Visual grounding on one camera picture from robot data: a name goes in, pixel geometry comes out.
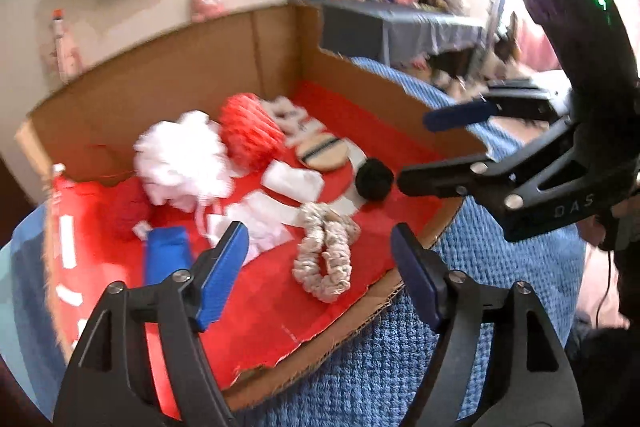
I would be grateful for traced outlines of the person's right hand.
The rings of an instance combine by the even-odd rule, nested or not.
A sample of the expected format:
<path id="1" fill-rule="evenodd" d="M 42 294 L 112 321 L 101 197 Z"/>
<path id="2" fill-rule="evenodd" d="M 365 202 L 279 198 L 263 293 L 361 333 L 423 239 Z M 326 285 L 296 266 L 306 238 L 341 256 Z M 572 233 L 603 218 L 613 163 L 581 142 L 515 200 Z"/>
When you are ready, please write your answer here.
<path id="1" fill-rule="evenodd" d="M 578 231 L 582 239 L 601 251 L 624 251 L 639 240 L 639 194 L 600 216 L 580 221 Z"/>

